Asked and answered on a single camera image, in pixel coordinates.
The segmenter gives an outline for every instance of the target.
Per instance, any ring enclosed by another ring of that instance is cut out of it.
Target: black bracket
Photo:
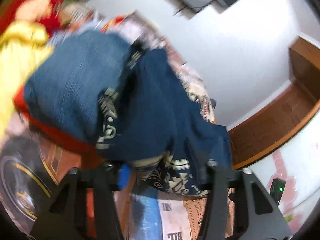
[[[216,167],[209,160],[209,190],[203,222],[197,240],[225,239],[228,188],[235,189],[229,199],[235,202],[234,230],[229,240],[283,240],[292,233],[275,201],[248,168],[242,171]],[[104,163],[95,170],[72,168],[37,218],[30,235],[37,240],[85,240],[86,189],[93,188],[97,239],[124,240],[112,191],[117,186],[119,165]]]

